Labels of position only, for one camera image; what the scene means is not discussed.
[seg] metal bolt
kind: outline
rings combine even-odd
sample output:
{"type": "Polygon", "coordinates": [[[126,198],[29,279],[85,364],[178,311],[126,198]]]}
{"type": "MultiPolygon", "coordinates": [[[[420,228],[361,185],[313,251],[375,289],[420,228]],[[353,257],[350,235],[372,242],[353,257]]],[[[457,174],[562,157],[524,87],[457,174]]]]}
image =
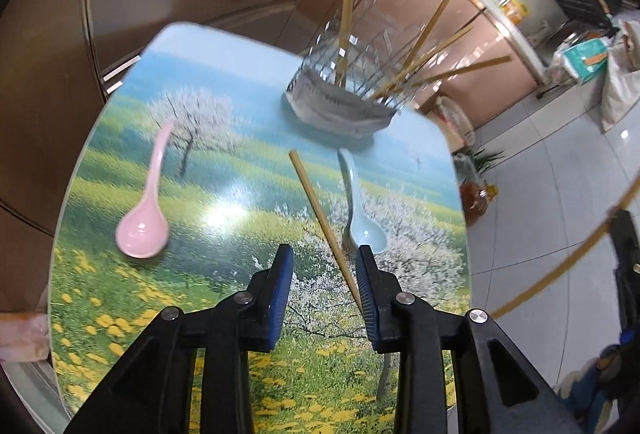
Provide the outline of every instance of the metal bolt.
{"type": "Polygon", "coordinates": [[[163,320],[174,320],[178,318],[180,314],[180,310],[175,306],[169,306],[168,308],[164,308],[160,312],[160,316],[163,320]]]}
{"type": "Polygon", "coordinates": [[[238,304],[248,304],[254,299],[254,296],[251,295],[248,291],[239,291],[234,295],[234,300],[238,304]]]}
{"type": "Polygon", "coordinates": [[[415,302],[415,295],[413,293],[409,293],[408,291],[401,291],[396,295],[396,300],[405,305],[413,304],[415,302]]]}
{"type": "Polygon", "coordinates": [[[469,318],[476,324],[484,324],[489,317],[481,309],[472,309],[469,312],[469,318]]]}

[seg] spoon handle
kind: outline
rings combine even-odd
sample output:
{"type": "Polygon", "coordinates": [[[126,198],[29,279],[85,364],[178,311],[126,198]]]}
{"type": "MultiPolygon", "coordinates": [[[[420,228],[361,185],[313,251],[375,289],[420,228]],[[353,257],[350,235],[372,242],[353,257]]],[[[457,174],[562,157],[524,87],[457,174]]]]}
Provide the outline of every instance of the spoon handle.
{"type": "Polygon", "coordinates": [[[353,162],[353,156],[348,149],[341,147],[338,149],[338,158],[342,159],[346,170],[343,168],[342,172],[346,172],[349,177],[348,183],[348,193],[351,196],[351,206],[356,208],[362,208],[362,198],[360,197],[360,178],[358,178],[358,171],[356,170],[356,165],[353,162]]]}
{"type": "Polygon", "coordinates": [[[145,197],[152,194],[156,197],[158,196],[162,158],[164,158],[164,150],[166,149],[166,144],[169,142],[173,128],[174,122],[166,122],[156,136],[154,150],[151,153],[151,161],[149,162],[149,170],[146,175],[145,197]]]}

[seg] tabletop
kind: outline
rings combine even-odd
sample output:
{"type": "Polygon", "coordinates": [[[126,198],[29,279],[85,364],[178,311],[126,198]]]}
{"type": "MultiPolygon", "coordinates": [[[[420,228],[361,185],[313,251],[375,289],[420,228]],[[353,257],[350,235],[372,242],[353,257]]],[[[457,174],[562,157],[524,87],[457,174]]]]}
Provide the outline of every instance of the tabletop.
{"type": "MultiPolygon", "coordinates": [[[[235,35],[173,24],[108,101],[70,182],[52,262],[52,357],[70,414],[162,308],[214,306],[286,242],[296,259],[282,336],[272,353],[249,353],[256,431],[391,429],[398,361],[371,349],[287,153],[299,152],[341,237],[348,204],[336,151],[348,148],[366,211],[388,235],[379,267],[404,290],[461,314],[470,291],[454,169],[437,126],[412,110],[362,140],[300,122],[283,97],[300,63],[235,35]],[[142,194],[158,124],[168,118],[176,124],[160,206],[170,240],[156,258],[135,260],[119,252],[114,231],[142,194]]],[[[447,355],[444,363],[451,403],[447,355]]],[[[194,432],[199,399],[194,388],[194,432]]]]}

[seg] white floor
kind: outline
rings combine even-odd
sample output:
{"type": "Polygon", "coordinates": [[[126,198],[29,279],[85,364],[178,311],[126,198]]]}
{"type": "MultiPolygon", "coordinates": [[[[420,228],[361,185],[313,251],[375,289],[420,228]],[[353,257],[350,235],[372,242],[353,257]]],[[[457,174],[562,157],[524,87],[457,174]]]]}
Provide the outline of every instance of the white floor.
{"type": "MultiPolygon", "coordinates": [[[[488,172],[500,193],[468,230],[473,305],[495,310],[560,263],[606,216],[640,169],[640,104],[607,134],[600,107],[488,172]]],[[[638,203],[629,210],[638,215],[638,203]]],[[[605,238],[569,273],[498,320],[555,385],[620,332],[605,238]]]]}

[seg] spoon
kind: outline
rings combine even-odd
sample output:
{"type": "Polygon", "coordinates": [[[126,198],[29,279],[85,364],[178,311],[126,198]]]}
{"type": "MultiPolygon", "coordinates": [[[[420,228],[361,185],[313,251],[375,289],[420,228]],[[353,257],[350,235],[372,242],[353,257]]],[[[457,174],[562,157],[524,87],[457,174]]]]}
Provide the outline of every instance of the spoon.
{"type": "Polygon", "coordinates": [[[158,205],[158,185],[164,150],[173,128],[174,122],[167,122],[156,136],[142,198],[116,228],[116,244],[129,257],[153,257],[169,240],[169,225],[158,205]]]}
{"type": "Polygon", "coordinates": [[[360,179],[353,162],[353,156],[347,149],[340,148],[338,149],[338,160],[349,197],[351,242],[356,248],[368,244],[374,254],[381,254],[386,250],[386,233],[376,221],[364,212],[360,197],[360,179]]]}

